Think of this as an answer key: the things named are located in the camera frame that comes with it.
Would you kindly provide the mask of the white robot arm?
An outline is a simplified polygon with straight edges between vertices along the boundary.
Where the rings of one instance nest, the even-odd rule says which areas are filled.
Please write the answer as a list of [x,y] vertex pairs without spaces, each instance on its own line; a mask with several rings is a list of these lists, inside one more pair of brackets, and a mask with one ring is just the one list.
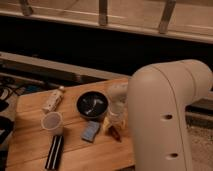
[[108,111],[128,111],[136,171],[193,171],[185,109],[204,98],[213,72],[199,60],[150,64],[108,87]]

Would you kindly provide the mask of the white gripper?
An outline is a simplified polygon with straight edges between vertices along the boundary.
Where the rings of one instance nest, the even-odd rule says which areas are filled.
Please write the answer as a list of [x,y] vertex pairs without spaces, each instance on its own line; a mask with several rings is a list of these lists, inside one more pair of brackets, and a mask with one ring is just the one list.
[[125,104],[122,102],[111,103],[108,107],[108,116],[109,118],[105,117],[102,123],[102,130],[104,133],[107,133],[112,126],[110,120],[113,123],[121,123],[126,119]]

